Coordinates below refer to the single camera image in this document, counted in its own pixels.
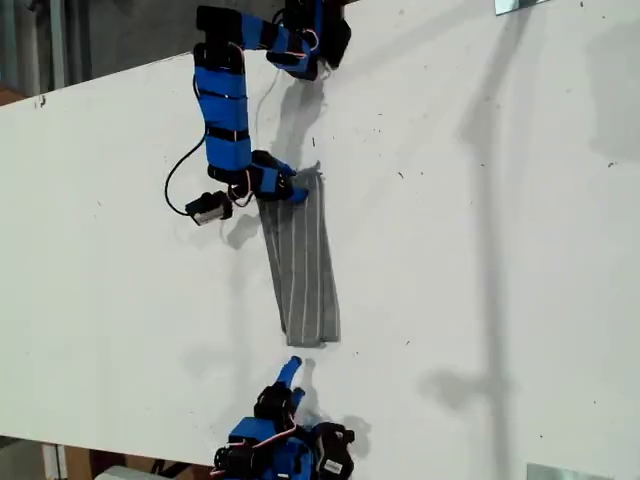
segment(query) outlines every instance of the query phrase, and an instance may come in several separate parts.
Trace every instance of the white table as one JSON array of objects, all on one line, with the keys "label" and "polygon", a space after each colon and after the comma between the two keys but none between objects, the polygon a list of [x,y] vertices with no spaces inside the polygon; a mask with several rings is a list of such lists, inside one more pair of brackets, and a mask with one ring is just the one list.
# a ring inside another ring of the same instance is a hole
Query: white table
[{"label": "white table", "polygon": [[324,86],[247,55],[255,147],[325,173],[323,350],[285,347],[255,205],[164,204],[202,131],[189,55],[0,109],[0,433],[210,463],[297,353],[356,480],[636,478],[636,3],[358,2]]}]

